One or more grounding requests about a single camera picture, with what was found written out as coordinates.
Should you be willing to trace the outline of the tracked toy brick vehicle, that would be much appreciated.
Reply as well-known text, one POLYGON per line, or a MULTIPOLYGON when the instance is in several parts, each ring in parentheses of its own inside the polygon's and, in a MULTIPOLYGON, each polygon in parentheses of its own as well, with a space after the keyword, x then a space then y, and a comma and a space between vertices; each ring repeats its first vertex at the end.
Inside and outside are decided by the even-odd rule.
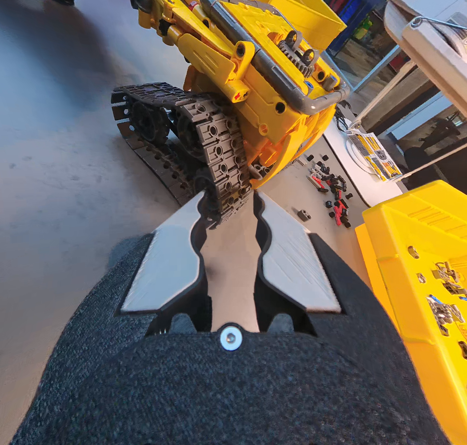
POLYGON ((121 86, 111 104, 126 143, 180 205, 206 191, 214 229, 322 136, 349 87, 274 6, 200 2, 234 46, 254 46, 247 99, 232 103, 180 52, 189 63, 183 88, 121 86))

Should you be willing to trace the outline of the yellow grey sticker sheet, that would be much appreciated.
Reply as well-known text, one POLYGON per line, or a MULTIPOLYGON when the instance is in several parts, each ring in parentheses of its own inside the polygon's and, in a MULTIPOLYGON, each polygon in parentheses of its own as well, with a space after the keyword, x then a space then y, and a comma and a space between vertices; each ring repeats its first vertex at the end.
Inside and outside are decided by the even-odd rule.
POLYGON ((373 133, 362 133, 358 129, 345 131, 346 148, 354 161, 380 181, 392 181, 402 176, 397 164, 384 149, 373 133))

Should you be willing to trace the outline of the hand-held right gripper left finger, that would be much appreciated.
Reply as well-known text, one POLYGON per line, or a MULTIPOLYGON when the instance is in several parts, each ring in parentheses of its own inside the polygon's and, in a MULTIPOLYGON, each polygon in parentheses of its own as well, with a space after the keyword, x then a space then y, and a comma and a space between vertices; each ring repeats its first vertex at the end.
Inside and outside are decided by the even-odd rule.
POLYGON ((206 201, 206 191, 199 192, 155 229, 121 313, 160 313, 189 294, 207 292, 201 255, 207 239, 206 201))

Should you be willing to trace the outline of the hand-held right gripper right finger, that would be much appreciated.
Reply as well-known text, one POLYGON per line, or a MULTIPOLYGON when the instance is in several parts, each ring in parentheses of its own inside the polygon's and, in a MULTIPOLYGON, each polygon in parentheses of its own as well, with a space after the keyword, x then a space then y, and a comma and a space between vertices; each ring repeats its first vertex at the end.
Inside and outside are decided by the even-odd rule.
POLYGON ((309 230, 262 191, 254 193, 254 214, 262 281, 305 312, 341 313, 309 230))

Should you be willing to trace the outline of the yellow toy brick cylinder assembly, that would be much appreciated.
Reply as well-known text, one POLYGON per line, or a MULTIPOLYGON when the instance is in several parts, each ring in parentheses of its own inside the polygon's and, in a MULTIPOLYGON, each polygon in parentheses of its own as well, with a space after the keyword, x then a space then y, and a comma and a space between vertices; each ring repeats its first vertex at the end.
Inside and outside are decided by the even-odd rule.
POLYGON ((178 50, 199 72, 205 74, 232 102, 247 99, 250 88, 243 82, 254 55, 251 43, 235 46, 220 24, 201 7, 200 0, 153 0, 150 14, 139 12, 139 24, 154 28, 166 45, 178 50))

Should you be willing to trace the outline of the assorted small toy brick parts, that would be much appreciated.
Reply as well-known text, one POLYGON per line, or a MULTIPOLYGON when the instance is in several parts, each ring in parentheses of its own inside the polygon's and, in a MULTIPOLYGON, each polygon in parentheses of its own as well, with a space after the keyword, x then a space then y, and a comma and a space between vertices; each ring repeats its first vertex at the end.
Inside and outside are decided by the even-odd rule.
POLYGON ((466 364, 466 258, 420 255, 414 292, 423 328, 453 364, 466 364))

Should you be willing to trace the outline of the grey desk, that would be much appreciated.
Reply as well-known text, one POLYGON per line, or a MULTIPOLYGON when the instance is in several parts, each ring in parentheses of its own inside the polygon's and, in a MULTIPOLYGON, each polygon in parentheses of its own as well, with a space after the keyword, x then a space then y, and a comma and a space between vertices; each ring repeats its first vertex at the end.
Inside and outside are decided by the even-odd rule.
POLYGON ((84 297, 178 209, 113 118, 114 87, 187 63, 129 0, 1 0, 1 444, 84 297))

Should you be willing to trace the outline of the pile of black red pins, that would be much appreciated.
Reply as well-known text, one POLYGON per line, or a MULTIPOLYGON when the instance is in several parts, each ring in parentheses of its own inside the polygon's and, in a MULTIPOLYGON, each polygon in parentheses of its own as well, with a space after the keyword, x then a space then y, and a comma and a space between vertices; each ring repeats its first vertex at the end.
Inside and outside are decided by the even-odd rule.
POLYGON ((329 217, 335 221, 337 226, 351 228, 349 206, 346 200, 351 199, 353 194, 346 194, 347 181, 342 175, 331 173, 330 167, 324 163, 324 160, 328 159, 327 156, 323 156, 322 160, 318 162, 314 161, 313 155, 305 158, 310 163, 308 180, 319 193, 329 195, 329 198, 324 201, 329 217))

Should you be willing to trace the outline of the white stand base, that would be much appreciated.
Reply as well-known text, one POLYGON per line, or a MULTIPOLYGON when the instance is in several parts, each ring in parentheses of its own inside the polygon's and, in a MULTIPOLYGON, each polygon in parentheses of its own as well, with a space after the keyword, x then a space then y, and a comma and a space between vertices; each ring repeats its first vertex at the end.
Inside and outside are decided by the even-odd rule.
POLYGON ((336 156, 336 159, 340 163, 345 174, 350 179, 355 192, 368 207, 375 206, 378 203, 402 194, 403 191, 398 185, 398 182, 401 180, 403 175, 395 180, 382 182, 375 175, 369 174, 363 170, 357 165, 347 151, 347 135, 345 134, 345 131, 349 129, 358 129, 362 133, 373 133, 368 127, 364 127, 363 124, 365 119, 378 107, 378 105, 383 101, 387 101, 390 92, 393 91, 396 86, 416 67, 416 64, 412 61, 405 63, 399 73, 397 73, 392 80, 389 81, 388 84, 369 101, 358 115, 353 116, 353 113, 349 109, 342 109, 345 116, 350 116, 350 118, 347 119, 349 121, 348 127, 341 126, 337 121, 332 121, 331 126, 324 133, 324 139, 332 153, 336 156))

